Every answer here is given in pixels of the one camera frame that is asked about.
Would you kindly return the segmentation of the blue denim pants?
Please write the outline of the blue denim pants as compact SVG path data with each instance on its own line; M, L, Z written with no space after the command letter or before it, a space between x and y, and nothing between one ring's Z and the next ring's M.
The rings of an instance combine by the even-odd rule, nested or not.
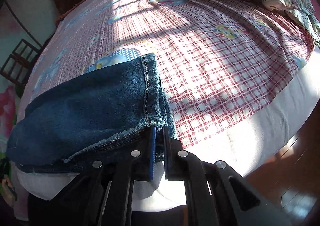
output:
M7 157L26 173L79 173L115 155L156 128L156 160L163 159L162 128L177 138L154 54L80 75L36 97L7 143Z

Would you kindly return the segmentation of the floral wardrobe door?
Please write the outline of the floral wardrobe door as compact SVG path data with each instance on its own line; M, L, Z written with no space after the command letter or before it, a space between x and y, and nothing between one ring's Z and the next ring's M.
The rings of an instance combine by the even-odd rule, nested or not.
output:
M1 6L1 65L12 53L18 42L25 39L38 49L41 43L29 36L29 33L19 24L12 9L7 3ZM7 78L1 76L1 156L4 156L6 143L11 132L17 104L17 96L14 92L14 84Z

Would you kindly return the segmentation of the pink plaid bed sheet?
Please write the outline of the pink plaid bed sheet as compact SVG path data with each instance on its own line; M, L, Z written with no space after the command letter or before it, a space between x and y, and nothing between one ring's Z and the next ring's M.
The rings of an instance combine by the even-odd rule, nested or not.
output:
M190 147L272 102L310 59L311 35L242 0L85 0L59 23L18 111L117 55L157 58L178 138Z

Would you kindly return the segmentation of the wooden slatted chair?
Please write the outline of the wooden slatted chair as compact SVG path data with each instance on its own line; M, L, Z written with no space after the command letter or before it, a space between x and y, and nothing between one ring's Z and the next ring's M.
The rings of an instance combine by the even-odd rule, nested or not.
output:
M1 76L24 88L41 53L42 49L21 39L1 66Z

